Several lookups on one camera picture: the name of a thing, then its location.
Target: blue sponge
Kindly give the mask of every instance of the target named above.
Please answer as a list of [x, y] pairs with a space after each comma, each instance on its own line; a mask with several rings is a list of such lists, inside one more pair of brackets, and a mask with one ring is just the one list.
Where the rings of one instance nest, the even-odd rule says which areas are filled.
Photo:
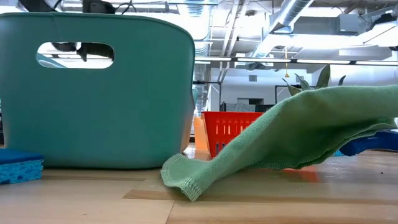
[[0, 184], [42, 178], [43, 156], [36, 153], [0, 149]]

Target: microfiber cloth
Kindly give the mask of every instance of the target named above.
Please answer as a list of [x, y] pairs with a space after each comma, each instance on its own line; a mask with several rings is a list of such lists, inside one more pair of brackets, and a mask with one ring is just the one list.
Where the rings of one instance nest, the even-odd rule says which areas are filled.
[[15, 184], [42, 177], [43, 156], [31, 152], [0, 149], [0, 184]]
[[164, 184], [195, 201], [214, 181], [243, 168], [301, 169], [348, 141], [396, 128], [398, 86], [336, 86], [303, 91], [273, 106], [213, 160], [174, 155]]

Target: ceiling pipe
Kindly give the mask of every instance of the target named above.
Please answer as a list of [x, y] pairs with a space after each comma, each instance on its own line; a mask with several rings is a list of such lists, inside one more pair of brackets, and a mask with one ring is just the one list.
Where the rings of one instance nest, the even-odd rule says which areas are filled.
[[236, 20], [236, 13], [238, 12], [238, 6], [239, 6], [240, 0], [234, 0], [233, 1], [233, 6], [231, 10], [231, 22], [229, 22], [227, 26], [227, 30], [225, 31], [225, 37], [224, 37], [224, 43], [223, 43], [223, 48], [221, 49], [221, 54], [220, 56], [224, 56], [226, 47], [229, 42], [229, 38], [231, 37], [232, 29], [235, 25], [235, 20]]
[[268, 40], [268, 34], [283, 30], [284, 32], [292, 32], [293, 25], [299, 19], [304, 9], [308, 8], [313, 0], [285, 0], [280, 10], [270, 16], [270, 26], [265, 30], [264, 39], [256, 47], [251, 57], [266, 57], [272, 50], [273, 44]]
[[248, 9], [249, 4], [250, 4], [250, 0], [244, 0], [243, 6], [241, 8], [241, 14], [240, 14], [239, 18], [236, 20], [236, 26], [235, 26], [235, 29], [233, 30], [231, 43], [229, 43], [228, 51], [226, 53], [227, 57], [231, 55], [232, 50], [234, 49], [236, 39], [238, 38], [239, 31], [242, 28], [244, 16], [246, 15], [246, 11]]

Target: plant leaf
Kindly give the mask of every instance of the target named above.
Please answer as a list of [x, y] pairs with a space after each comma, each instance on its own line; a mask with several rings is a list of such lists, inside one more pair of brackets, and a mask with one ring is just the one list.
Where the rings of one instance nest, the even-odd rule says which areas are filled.
[[297, 75], [296, 73], [294, 75], [296, 75], [297, 78], [300, 80], [301, 88], [303, 89], [303, 91], [311, 90], [310, 84], [308, 84], [307, 81], [305, 81], [304, 79], [301, 79], [301, 77], [299, 75]]
[[300, 92], [301, 92], [301, 89], [289, 85], [289, 84], [287, 83], [287, 81], [286, 81], [284, 78], [282, 78], [282, 79], [283, 79], [283, 81], [286, 82], [287, 89], [289, 89], [289, 92], [290, 92], [290, 94], [291, 94], [292, 96], [294, 96], [294, 95], [296, 95], [297, 93], [300, 93]]
[[340, 80], [338, 80], [338, 85], [343, 85], [345, 78], [346, 78], [346, 76], [341, 77]]
[[326, 65], [325, 68], [322, 69], [321, 74], [319, 75], [318, 82], [316, 85], [316, 89], [328, 87], [330, 79], [330, 65]]

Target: wooden surface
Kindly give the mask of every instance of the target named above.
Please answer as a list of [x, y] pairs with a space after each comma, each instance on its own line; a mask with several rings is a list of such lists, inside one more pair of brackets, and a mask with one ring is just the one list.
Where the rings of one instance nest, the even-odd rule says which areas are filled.
[[[188, 151], [195, 157], [195, 151]], [[45, 170], [0, 185], [0, 223], [398, 223], [398, 154], [331, 157], [302, 170], [246, 170], [191, 203], [159, 170]]]

